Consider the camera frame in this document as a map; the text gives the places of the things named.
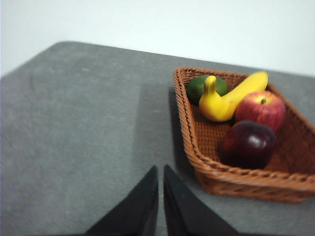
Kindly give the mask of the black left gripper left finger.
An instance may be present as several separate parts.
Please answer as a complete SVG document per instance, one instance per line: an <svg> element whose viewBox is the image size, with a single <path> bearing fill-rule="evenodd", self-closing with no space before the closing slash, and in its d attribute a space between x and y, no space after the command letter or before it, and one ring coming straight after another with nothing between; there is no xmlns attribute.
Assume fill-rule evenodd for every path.
<svg viewBox="0 0 315 236"><path fill-rule="evenodd" d="M152 166L130 193L86 236L153 236L158 215L158 169Z"/></svg>

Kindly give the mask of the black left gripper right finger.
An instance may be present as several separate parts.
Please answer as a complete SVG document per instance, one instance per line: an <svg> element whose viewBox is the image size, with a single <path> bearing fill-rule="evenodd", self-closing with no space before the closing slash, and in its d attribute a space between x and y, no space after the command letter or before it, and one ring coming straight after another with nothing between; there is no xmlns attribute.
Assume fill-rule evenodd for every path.
<svg viewBox="0 0 315 236"><path fill-rule="evenodd" d="M200 201L169 165L163 174L164 211L170 236L236 236L238 232Z"/></svg>

